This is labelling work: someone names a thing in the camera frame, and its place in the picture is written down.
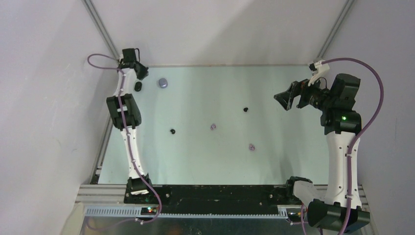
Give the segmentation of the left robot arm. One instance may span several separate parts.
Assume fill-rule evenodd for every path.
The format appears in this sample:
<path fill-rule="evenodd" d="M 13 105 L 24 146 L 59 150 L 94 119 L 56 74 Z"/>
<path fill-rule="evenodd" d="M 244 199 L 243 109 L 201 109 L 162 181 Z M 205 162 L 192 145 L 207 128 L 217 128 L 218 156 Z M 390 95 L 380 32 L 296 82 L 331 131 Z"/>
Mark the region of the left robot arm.
<path fill-rule="evenodd" d="M 136 196 L 143 204 L 154 200 L 155 191 L 150 187 L 149 173 L 140 159 L 138 128 L 142 117 L 133 92 L 141 89 L 142 80 L 148 76 L 148 67 L 140 62 L 138 48 L 122 50 L 116 68 L 118 84 L 113 96 L 106 99 L 113 126 L 120 131 L 127 152 L 127 194 Z"/>

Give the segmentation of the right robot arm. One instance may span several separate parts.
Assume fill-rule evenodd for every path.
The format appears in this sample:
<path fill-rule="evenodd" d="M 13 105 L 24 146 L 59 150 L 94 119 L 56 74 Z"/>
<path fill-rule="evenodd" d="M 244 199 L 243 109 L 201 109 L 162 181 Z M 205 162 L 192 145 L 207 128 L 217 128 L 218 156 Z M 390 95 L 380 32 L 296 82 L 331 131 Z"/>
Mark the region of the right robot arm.
<path fill-rule="evenodd" d="M 355 76 L 340 73 L 329 89 L 305 79 L 274 96 L 285 110 L 290 110 L 299 97 L 298 108 L 311 105 L 322 112 L 329 153 L 326 193 L 319 193 L 311 180 L 302 177 L 291 177 L 284 192 L 289 204 L 302 203 L 308 224 L 314 228 L 350 234 L 370 222 L 370 213 L 362 209 L 356 173 L 362 123 L 353 106 L 360 82 Z"/>

